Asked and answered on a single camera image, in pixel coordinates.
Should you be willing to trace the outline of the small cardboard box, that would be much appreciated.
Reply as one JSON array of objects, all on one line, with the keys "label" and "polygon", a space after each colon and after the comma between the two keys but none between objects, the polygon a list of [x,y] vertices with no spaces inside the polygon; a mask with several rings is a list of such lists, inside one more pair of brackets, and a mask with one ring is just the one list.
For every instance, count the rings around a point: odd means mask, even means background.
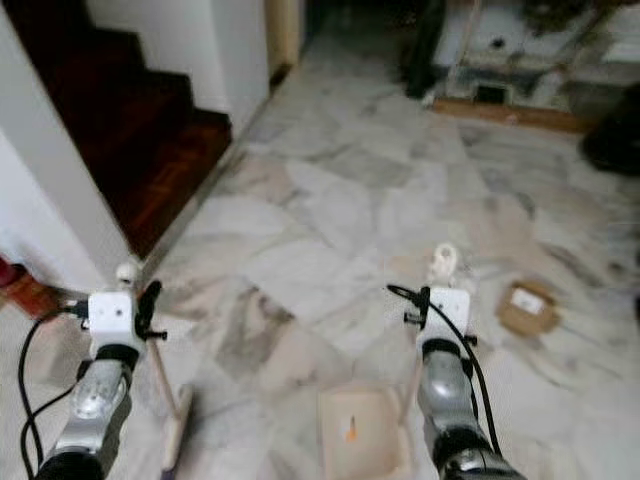
[{"label": "small cardboard box", "polygon": [[520,337],[539,337],[561,324],[556,298],[547,287],[530,280],[516,280],[500,297],[495,316],[500,325]]}]

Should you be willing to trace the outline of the beige door frame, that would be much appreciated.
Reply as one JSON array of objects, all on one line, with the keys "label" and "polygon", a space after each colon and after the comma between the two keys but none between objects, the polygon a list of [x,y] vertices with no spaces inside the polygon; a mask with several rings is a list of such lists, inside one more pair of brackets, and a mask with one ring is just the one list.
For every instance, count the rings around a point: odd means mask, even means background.
[{"label": "beige door frame", "polygon": [[300,61],[305,44],[306,0],[265,0],[269,84],[278,86]]}]

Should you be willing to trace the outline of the beige broom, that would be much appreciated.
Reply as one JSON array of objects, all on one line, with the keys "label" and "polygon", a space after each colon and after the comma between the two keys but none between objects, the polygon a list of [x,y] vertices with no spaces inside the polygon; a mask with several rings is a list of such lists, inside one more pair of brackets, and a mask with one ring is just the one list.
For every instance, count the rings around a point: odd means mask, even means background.
[{"label": "beige broom", "polygon": [[[134,329],[136,329],[137,335],[138,296],[136,298],[136,306],[134,306]],[[180,452],[182,452],[182,445],[184,439],[186,439],[186,428],[193,404],[193,392],[189,387],[175,389],[173,384],[170,383],[168,370],[166,370],[163,356],[160,353],[159,342],[160,339],[145,340],[145,344],[148,347],[148,358],[150,358],[151,364],[154,366],[157,389],[163,393],[166,408],[168,408],[164,429],[163,460],[160,462],[160,474],[157,480],[177,480]]]}]

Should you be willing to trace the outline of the beige long-handled dustpan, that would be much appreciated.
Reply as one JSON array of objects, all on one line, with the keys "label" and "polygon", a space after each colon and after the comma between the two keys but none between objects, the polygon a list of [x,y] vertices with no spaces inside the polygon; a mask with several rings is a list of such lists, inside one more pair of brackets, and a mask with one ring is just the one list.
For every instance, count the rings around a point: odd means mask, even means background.
[{"label": "beige long-handled dustpan", "polygon": [[356,379],[317,398],[325,480],[411,480],[411,412],[422,375],[420,330],[404,321],[411,303],[381,288],[394,302],[388,355],[357,367]]}]

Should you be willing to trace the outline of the dark wooden staircase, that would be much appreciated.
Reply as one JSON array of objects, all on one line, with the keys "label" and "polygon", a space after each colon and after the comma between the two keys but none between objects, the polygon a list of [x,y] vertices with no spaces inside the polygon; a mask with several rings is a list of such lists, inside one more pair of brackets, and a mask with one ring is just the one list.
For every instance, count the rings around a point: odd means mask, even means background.
[{"label": "dark wooden staircase", "polygon": [[86,0],[1,0],[56,114],[131,252],[150,255],[232,141],[186,74],[146,67],[136,33],[91,22]]}]

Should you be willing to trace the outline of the white weathered cabinet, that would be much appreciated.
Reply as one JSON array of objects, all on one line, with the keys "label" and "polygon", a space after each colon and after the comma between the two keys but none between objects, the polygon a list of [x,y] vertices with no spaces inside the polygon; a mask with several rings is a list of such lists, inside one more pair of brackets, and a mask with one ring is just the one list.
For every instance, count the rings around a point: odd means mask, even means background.
[{"label": "white weathered cabinet", "polygon": [[585,133],[640,87],[640,0],[431,0],[433,113]]}]

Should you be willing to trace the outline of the black bag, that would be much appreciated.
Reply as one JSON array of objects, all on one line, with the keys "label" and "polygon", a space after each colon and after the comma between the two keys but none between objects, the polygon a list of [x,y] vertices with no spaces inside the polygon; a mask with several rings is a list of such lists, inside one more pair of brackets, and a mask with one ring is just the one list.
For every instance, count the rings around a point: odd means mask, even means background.
[{"label": "black bag", "polygon": [[640,97],[605,115],[582,138],[581,151],[595,169],[640,178]]}]

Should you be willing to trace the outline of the tall black object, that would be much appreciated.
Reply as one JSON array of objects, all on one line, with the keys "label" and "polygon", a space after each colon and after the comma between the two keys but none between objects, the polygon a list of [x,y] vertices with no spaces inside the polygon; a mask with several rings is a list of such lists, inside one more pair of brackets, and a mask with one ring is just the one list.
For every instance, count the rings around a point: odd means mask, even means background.
[{"label": "tall black object", "polygon": [[401,79],[404,95],[422,99],[436,82],[433,59],[445,23],[445,0],[422,4],[413,23],[415,31],[401,59]]}]

